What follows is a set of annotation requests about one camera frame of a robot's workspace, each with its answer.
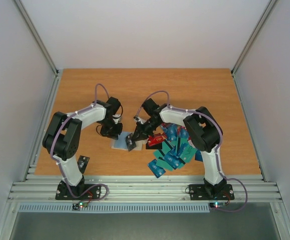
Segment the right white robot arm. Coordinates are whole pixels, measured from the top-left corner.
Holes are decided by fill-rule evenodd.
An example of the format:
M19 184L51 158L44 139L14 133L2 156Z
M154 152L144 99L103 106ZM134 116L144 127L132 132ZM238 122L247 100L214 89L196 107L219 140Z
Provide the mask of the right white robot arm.
M141 121L137 116L136 128L127 143L148 139L162 124L176 124L185 127L192 144L202 155L204 164L204 188L210 199L219 197L227 184L221 167L219 150L222 144L222 130L205 107L183 109L169 104L158 105L149 98L142 104L149 119Z

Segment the beige card holder wallet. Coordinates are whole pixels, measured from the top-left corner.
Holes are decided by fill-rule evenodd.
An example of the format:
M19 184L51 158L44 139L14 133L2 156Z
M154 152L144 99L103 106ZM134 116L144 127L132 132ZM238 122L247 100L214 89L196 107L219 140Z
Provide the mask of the beige card holder wallet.
M129 135L131 132L123 131L121 134L118 136L117 140L112 140L111 141L111 149L116 149L116 150L125 150L127 151L127 144L125 142L125 138L127 135ZM143 145L147 143L147 140L141 140L136 142L136 147L133 149L133 151L141 151Z

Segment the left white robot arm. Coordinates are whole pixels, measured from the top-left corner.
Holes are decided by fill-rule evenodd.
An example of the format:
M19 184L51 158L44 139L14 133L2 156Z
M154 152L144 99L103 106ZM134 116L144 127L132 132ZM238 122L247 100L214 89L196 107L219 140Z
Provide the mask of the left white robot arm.
M90 106L73 113L56 112L47 128L42 146L58 165L62 180L57 191L57 200L96 200L100 198L103 185L86 184L80 162L76 159L81 131L98 123L99 134L110 139L118 139L123 125L117 114L122 108L117 98L110 97L106 102L97 100Z

